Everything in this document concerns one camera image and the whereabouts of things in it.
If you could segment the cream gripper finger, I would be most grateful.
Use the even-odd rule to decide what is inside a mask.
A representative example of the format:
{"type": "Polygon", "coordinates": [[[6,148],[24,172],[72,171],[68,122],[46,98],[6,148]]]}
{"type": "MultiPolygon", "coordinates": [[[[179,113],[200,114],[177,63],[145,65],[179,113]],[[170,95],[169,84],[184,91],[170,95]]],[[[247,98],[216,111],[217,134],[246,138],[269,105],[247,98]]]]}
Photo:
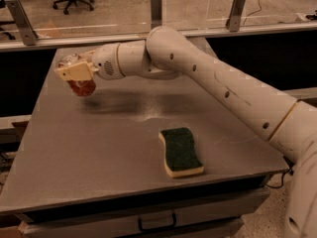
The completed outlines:
{"type": "Polygon", "coordinates": [[[72,65],[57,67],[54,72],[64,81],[85,81],[93,78],[94,66],[91,62],[81,61],[72,65]]]}

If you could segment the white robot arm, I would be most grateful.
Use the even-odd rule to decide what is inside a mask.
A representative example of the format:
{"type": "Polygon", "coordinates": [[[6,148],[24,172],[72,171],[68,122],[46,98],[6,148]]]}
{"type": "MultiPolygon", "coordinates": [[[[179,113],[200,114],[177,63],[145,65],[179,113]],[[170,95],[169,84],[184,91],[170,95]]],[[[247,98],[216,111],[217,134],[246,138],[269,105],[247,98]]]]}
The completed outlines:
{"type": "Polygon", "coordinates": [[[317,238],[317,109],[210,56],[177,30],[156,27],[141,41],[104,45],[62,59],[56,75],[78,96],[105,80],[189,76],[295,165],[284,238],[317,238]]]}

